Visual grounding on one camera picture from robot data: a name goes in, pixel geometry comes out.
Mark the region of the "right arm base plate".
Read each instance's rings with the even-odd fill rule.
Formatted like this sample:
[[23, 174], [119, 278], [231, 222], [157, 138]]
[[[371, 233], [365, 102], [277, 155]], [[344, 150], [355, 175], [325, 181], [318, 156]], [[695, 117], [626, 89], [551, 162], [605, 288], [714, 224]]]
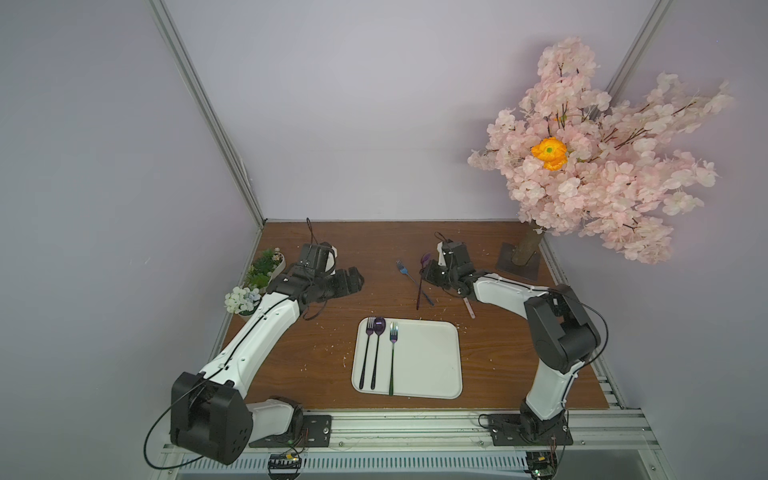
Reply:
[[570, 446], [573, 437], [565, 415], [540, 420], [533, 414], [480, 414], [478, 426], [488, 431], [494, 446]]

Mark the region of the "purple fork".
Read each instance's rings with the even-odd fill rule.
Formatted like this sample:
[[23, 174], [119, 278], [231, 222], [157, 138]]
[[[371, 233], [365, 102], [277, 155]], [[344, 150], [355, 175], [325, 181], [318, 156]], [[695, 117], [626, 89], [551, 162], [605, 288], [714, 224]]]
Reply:
[[362, 356], [362, 368], [361, 368], [361, 374], [358, 382], [358, 387], [360, 390], [364, 388], [364, 384], [365, 384], [365, 374], [366, 374], [366, 368], [367, 368], [367, 356], [368, 356], [368, 350], [370, 346], [370, 338], [373, 335], [374, 331], [375, 331], [375, 318], [371, 317], [367, 320], [366, 328], [365, 328], [365, 334], [366, 334], [365, 350]]

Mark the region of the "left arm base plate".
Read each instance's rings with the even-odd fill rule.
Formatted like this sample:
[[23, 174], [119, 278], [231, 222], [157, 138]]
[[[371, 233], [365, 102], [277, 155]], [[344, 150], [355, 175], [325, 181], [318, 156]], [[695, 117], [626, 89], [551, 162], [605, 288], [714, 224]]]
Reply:
[[251, 448], [326, 448], [330, 445], [332, 433], [331, 415], [309, 414], [304, 415], [301, 424], [293, 422], [286, 433], [272, 435], [262, 439], [251, 441]]

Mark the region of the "rainbow iridescent fork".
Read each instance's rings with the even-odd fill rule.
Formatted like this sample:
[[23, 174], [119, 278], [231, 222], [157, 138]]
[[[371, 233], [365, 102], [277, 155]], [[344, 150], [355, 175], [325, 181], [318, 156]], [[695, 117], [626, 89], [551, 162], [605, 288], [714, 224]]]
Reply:
[[399, 339], [399, 325], [397, 322], [390, 323], [389, 338], [391, 342], [391, 355], [390, 355], [390, 375], [388, 385], [388, 395], [394, 395], [394, 383], [395, 383], [395, 348]]

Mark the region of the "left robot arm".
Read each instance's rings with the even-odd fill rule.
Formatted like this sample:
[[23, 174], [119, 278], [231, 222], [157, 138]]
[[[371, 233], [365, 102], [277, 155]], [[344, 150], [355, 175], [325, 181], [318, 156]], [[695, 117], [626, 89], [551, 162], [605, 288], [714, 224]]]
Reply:
[[310, 276], [294, 266], [276, 278], [255, 313], [231, 342], [196, 373], [182, 373], [171, 389], [170, 440], [177, 447], [229, 465], [252, 442], [295, 436], [297, 403], [268, 399], [248, 404], [252, 381], [282, 335], [312, 303], [359, 292], [355, 267]]

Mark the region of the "purple spoon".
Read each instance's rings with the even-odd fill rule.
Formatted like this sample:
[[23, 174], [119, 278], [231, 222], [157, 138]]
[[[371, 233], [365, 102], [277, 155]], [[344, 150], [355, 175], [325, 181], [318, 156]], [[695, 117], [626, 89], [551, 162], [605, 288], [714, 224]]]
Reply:
[[430, 253], [423, 254], [420, 259], [419, 280], [417, 283], [418, 285], [418, 294], [417, 294], [417, 301], [416, 301], [417, 310], [421, 308], [422, 301], [425, 301], [430, 306], [434, 305], [433, 300], [429, 297], [429, 295], [426, 293], [426, 290], [424, 289], [424, 279], [423, 279], [423, 274], [430, 260], [431, 260]]
[[370, 388], [374, 390], [377, 384], [378, 357], [381, 344], [381, 336], [385, 333], [387, 327], [386, 320], [383, 317], [376, 317], [373, 323], [374, 334], [376, 335], [376, 348], [374, 354], [374, 364], [371, 376]]

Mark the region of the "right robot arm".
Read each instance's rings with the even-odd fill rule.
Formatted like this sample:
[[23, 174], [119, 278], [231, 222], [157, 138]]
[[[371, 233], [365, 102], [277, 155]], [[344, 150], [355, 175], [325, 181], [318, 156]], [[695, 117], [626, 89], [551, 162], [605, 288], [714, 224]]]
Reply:
[[539, 363], [520, 407], [521, 429], [533, 439], [554, 429], [564, 417], [567, 396], [578, 373], [603, 345], [584, 305], [565, 284], [547, 288], [523, 284], [495, 273], [465, 273], [431, 260], [421, 279], [461, 298], [494, 305], [527, 321]]

